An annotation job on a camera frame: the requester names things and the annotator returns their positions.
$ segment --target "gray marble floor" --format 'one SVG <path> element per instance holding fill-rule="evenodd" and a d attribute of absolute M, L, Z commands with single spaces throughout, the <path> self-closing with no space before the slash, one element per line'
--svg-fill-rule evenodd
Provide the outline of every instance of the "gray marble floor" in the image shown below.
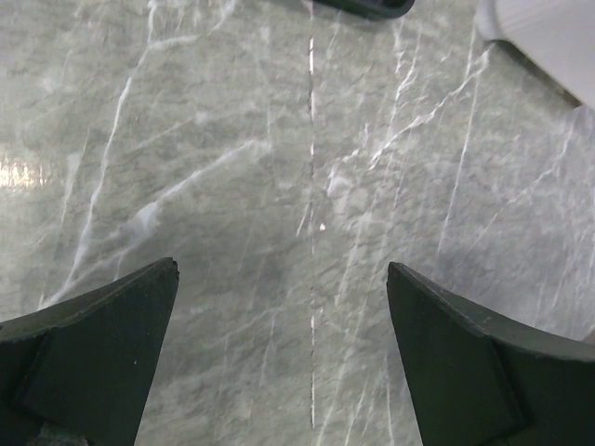
<path fill-rule="evenodd" d="M 593 329 L 595 113 L 474 2 L 0 8 L 0 320 L 179 262 L 138 445 L 420 445 L 391 260 Z"/>

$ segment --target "black rubber foot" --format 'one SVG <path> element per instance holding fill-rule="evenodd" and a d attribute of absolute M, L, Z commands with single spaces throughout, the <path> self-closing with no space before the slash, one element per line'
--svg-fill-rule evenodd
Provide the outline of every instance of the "black rubber foot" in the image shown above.
<path fill-rule="evenodd" d="M 409 12 L 416 0 L 317 0 L 371 19 L 396 19 Z"/>

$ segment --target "black object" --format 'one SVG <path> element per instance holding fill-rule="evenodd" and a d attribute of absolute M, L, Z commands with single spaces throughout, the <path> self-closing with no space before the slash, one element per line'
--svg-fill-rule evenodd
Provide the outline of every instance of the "black object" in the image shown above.
<path fill-rule="evenodd" d="M 332 7 L 371 19 L 396 19 L 403 16 L 416 0 L 318 0 Z"/>
<path fill-rule="evenodd" d="M 389 266 L 389 304 L 425 446 L 595 445 L 595 347 Z"/>
<path fill-rule="evenodd" d="M 104 446 L 131 446 L 176 291 L 163 258 L 123 279 L 0 325 L 0 444 L 47 420 Z"/>

